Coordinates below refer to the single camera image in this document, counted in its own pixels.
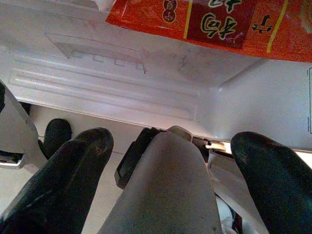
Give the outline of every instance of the red food package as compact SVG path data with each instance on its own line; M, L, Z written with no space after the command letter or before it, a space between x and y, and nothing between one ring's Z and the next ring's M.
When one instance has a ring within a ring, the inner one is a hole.
M312 0L117 0L106 21L245 55L312 62Z

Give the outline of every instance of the refrigerator wall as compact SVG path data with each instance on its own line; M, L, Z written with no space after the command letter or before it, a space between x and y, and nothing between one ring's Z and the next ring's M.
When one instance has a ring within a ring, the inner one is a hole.
M230 140L311 149L311 63L200 47L105 23L91 1L0 0L1 80L22 101Z

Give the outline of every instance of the small label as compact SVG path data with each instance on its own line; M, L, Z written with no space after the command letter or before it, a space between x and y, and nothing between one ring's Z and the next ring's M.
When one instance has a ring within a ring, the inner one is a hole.
M242 48L255 5L253 0L194 0L187 39Z
M162 18L167 23L172 23L176 19L175 10L177 8L176 0L165 0L163 2L164 11L162 13Z

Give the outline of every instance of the yellow stripe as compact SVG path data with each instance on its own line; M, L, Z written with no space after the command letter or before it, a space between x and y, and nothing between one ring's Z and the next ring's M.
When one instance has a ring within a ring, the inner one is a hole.
M285 0L284 1L284 4L283 4L283 7L282 7L282 11L281 11L281 14L279 15L278 17L278 20L276 22L276 25L274 27L274 30L271 34L271 37L270 37L270 40L269 40L269 43L268 43L268 47L267 47L267 53L271 52L271 47L272 47L272 44L273 44L273 41L276 37L276 34L277 34L277 30L279 28L279 26L281 25L282 23L282 20L284 18L284 15L286 13L286 8L287 8L287 5L288 5L288 0Z
M189 30L189 23L190 23L191 11L192 11L192 4L193 4L193 0L190 0L189 1L189 9L187 9L187 17L186 17L185 28L184 28L184 36L183 36L184 39L186 39L187 31Z

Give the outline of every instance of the plastic packaging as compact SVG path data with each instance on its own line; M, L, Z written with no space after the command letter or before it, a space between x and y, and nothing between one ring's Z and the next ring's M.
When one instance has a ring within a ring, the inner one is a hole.
M240 54L312 62L311 0L117 0L106 21Z

